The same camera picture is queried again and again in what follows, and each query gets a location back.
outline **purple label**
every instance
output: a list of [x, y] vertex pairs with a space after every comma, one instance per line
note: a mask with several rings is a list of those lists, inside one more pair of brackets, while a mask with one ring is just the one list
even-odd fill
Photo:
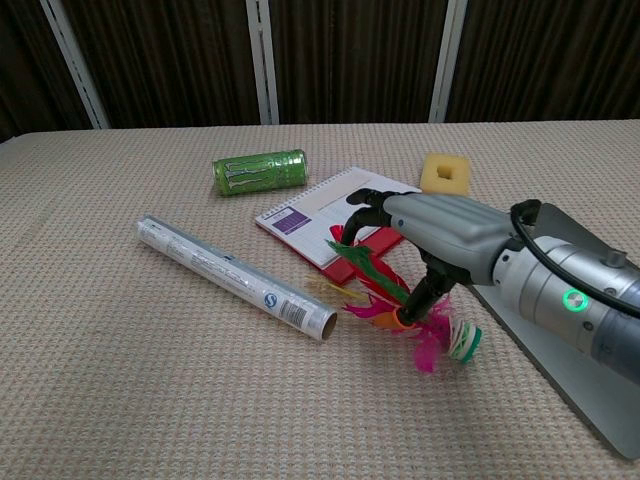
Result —
[[279, 212], [272, 215], [272, 217], [274, 216], [282, 217], [272, 225], [285, 235], [289, 235], [290, 233], [295, 232], [297, 229], [311, 221], [309, 217], [305, 217], [302, 213], [294, 210], [291, 207], [280, 210]]

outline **green feather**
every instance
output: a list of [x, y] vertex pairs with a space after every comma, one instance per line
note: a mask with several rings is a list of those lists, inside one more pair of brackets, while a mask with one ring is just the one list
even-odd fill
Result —
[[356, 247], [349, 247], [342, 245], [341, 243], [332, 242], [327, 240], [329, 246], [340, 255], [342, 258], [347, 259], [350, 263], [358, 267], [367, 277], [376, 282], [382, 288], [384, 288], [389, 294], [398, 299], [403, 305], [409, 298], [409, 294], [399, 285], [396, 285], [386, 275], [380, 273], [371, 263], [369, 255], [373, 250], [364, 245]]

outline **white notebook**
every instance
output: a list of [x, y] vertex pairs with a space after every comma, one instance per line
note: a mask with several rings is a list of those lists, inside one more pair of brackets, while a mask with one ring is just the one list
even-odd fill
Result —
[[[324, 269], [337, 258], [325, 241], [333, 240], [329, 227], [344, 225], [353, 212], [366, 206], [346, 202], [347, 196], [360, 188], [381, 192], [419, 191], [382, 175], [351, 167], [256, 217], [256, 222], [316, 267]], [[377, 229], [365, 227], [358, 232], [357, 239], [362, 240]]]

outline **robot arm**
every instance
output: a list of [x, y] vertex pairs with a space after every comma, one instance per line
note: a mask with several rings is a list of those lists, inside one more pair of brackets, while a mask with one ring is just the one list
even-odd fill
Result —
[[[347, 221], [342, 243], [350, 245], [363, 226], [392, 227], [418, 247], [427, 266], [426, 276], [396, 312], [404, 325], [423, 321], [456, 283], [495, 285], [505, 304], [523, 318], [640, 384], [640, 319], [628, 315], [636, 312], [637, 317], [640, 272], [624, 256], [614, 251], [600, 258], [556, 238], [535, 240], [532, 247], [561, 265], [565, 277], [591, 286], [593, 294], [587, 296], [552, 273], [540, 253], [525, 247], [527, 233], [516, 235], [509, 214], [468, 197], [362, 189], [347, 202], [369, 207]], [[522, 205], [529, 207], [523, 222], [533, 223], [539, 202]], [[612, 308], [610, 298], [628, 308]]]

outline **white wall strip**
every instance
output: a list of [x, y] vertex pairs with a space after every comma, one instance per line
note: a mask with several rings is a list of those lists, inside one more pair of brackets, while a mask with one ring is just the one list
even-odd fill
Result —
[[436, 81], [431, 96], [430, 123], [444, 122], [447, 116], [449, 94], [453, 83], [453, 73], [456, 69], [458, 47], [460, 46], [466, 12], [467, 0], [449, 0], [444, 30], [442, 31], [442, 42], [440, 43]]
[[260, 123], [278, 125], [280, 115], [278, 112], [276, 70], [273, 61], [273, 43], [271, 41], [269, 0], [246, 0], [246, 3]]
[[49, 25], [56, 37], [62, 56], [67, 62], [67, 68], [78, 89], [82, 104], [91, 120], [91, 125], [93, 125], [93, 128], [110, 128], [107, 115], [62, 3], [60, 0], [40, 0], [40, 5], [42, 5], [47, 20], [49, 20]]

